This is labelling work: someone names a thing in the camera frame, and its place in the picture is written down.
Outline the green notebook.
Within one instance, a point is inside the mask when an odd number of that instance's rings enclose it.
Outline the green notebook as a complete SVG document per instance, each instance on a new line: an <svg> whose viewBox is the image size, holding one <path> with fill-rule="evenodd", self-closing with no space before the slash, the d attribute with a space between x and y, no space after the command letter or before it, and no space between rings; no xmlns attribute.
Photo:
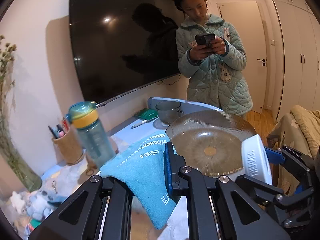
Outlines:
<svg viewBox="0 0 320 240"><path fill-rule="evenodd" d="M140 119L142 121L146 120L147 122L150 122L150 121L158 118L158 112L154 109L145 108L145 109L138 111L135 114L135 117L137 117L138 119Z"/></svg>

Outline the beige blanket on chair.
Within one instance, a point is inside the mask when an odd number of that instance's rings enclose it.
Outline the beige blanket on chair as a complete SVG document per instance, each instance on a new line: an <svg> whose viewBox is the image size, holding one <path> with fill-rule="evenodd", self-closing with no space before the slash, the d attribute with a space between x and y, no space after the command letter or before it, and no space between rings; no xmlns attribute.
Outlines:
<svg viewBox="0 0 320 240"><path fill-rule="evenodd" d="M277 122L266 139L270 148L286 145L315 159L319 153L319 110L308 111L295 105Z"/></svg>

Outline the blue plush koala toy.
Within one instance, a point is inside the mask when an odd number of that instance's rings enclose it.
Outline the blue plush koala toy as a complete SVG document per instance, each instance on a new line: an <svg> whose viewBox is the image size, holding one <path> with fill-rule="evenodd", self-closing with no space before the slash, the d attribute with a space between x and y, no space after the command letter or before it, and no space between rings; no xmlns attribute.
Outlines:
<svg viewBox="0 0 320 240"><path fill-rule="evenodd" d="M53 190L39 190L30 194L26 204L26 213L32 219L43 221L60 206L67 197Z"/></svg>

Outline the white wardrobe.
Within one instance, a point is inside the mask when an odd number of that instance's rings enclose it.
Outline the white wardrobe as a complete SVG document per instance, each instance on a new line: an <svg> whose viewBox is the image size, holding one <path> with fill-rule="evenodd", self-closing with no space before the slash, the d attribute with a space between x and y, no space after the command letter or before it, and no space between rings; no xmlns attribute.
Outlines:
<svg viewBox="0 0 320 240"><path fill-rule="evenodd" d="M319 109L319 22L306 0L265 0L272 22L276 66L275 120L295 105Z"/></svg>

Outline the burlap pen holder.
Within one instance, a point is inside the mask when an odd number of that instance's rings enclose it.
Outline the burlap pen holder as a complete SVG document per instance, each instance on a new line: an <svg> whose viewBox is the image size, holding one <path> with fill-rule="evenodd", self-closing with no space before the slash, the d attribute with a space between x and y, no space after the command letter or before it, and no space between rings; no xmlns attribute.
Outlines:
<svg viewBox="0 0 320 240"><path fill-rule="evenodd" d="M52 139L53 144L61 153L65 163L69 166L82 161L84 157L83 149L78 141L75 132L70 129L63 137Z"/></svg>

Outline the black smartphone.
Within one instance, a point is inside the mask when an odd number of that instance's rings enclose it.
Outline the black smartphone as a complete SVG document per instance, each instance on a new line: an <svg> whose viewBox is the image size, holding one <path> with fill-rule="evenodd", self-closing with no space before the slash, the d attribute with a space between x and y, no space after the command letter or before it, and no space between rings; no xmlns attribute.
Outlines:
<svg viewBox="0 0 320 240"><path fill-rule="evenodd" d="M215 40L214 33L205 33L195 36L195 41L198 46L206 46L206 48L212 48L212 40Z"/></svg>

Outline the teal water bottle yellow lid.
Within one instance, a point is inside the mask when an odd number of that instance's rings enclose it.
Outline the teal water bottle yellow lid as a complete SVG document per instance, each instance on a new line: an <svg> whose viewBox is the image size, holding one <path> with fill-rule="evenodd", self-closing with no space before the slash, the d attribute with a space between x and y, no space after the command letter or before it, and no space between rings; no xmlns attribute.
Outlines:
<svg viewBox="0 0 320 240"><path fill-rule="evenodd" d="M96 103L83 101L72 105L66 118L77 130L80 142L92 158L99 158L101 167L116 155L99 119Z"/></svg>

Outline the wall mounted black television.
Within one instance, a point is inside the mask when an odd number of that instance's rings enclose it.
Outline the wall mounted black television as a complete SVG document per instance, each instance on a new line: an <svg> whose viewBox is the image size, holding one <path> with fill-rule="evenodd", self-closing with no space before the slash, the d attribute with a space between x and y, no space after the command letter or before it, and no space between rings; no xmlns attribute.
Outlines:
<svg viewBox="0 0 320 240"><path fill-rule="evenodd" d="M76 73L86 101L103 103L177 75L173 0L69 0Z"/></svg>

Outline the small brown leather bag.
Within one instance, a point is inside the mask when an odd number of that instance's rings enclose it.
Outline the small brown leather bag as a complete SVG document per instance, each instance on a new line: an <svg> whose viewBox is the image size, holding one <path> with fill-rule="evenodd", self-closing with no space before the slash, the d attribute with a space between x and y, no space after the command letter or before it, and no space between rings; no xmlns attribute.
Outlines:
<svg viewBox="0 0 320 240"><path fill-rule="evenodd" d="M111 137L108 137L108 140L109 140L111 147L114 150L115 154L118 154L119 148L118 148L115 140L112 139ZM86 153L85 157L86 157L86 161L87 161L87 170L85 171L85 174L86 174L86 176L92 176L95 173L95 171L99 170L98 167L101 166L101 161L99 160L99 158L93 159L89 153Z"/></svg>

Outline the girl in green pyjamas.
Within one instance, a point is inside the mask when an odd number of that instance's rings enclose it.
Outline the girl in green pyjamas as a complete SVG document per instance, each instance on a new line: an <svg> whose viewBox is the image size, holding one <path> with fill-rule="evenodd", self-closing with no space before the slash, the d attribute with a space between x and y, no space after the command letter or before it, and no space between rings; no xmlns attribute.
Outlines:
<svg viewBox="0 0 320 240"><path fill-rule="evenodd" d="M186 16L176 31L178 68L188 78L187 99L206 103L242 118L252 109L242 72L247 57L235 27L208 13L207 0L174 0ZM212 48L198 46L195 36L214 33Z"/></svg>

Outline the teal drawstring cloth pouch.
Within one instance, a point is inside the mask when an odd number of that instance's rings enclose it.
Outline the teal drawstring cloth pouch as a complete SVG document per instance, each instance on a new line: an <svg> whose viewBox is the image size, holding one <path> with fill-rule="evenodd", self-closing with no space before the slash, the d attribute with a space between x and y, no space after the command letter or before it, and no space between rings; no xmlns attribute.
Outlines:
<svg viewBox="0 0 320 240"><path fill-rule="evenodd" d="M99 168L101 177L113 177L127 185L158 230L165 226L180 200L170 198L165 185L163 154L169 141L163 130L157 131Z"/></svg>

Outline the grey glass mug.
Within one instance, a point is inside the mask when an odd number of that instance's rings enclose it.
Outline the grey glass mug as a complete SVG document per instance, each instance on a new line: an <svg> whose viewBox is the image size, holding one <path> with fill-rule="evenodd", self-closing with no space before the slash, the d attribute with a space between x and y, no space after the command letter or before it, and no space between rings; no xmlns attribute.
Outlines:
<svg viewBox="0 0 320 240"><path fill-rule="evenodd" d="M165 100L157 103L156 110L160 121L165 125L170 125L178 118L184 116L181 105L182 104L176 100Z"/></svg>

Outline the white fluffy plush toy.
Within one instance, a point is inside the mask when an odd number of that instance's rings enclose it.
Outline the white fluffy plush toy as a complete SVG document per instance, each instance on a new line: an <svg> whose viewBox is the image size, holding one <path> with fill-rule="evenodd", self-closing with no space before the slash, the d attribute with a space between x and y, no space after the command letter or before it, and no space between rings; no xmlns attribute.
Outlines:
<svg viewBox="0 0 320 240"><path fill-rule="evenodd" d="M26 214L27 209L27 192L17 193L16 191L12 192L10 201L12 207L18 212L19 215Z"/></svg>

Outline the white interior door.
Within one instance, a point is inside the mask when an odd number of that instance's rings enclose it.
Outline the white interior door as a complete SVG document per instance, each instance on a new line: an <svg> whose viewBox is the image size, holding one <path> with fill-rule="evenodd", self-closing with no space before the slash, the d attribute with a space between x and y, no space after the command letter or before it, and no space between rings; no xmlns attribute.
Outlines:
<svg viewBox="0 0 320 240"><path fill-rule="evenodd" d="M267 51L263 21L256 1L220 3L221 17L234 25L243 42L247 66L243 75L253 101L252 111L263 111L267 81Z"/></svg>

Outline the teal slime plastic bag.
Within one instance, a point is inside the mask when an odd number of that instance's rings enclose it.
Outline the teal slime plastic bag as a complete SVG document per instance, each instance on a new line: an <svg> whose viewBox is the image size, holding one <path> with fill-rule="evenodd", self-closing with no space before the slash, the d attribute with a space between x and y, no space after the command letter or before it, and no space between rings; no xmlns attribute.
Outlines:
<svg viewBox="0 0 320 240"><path fill-rule="evenodd" d="M41 224L41 221L36 219L31 219L30 222L25 227L25 234L29 235L31 234L39 225Z"/></svg>

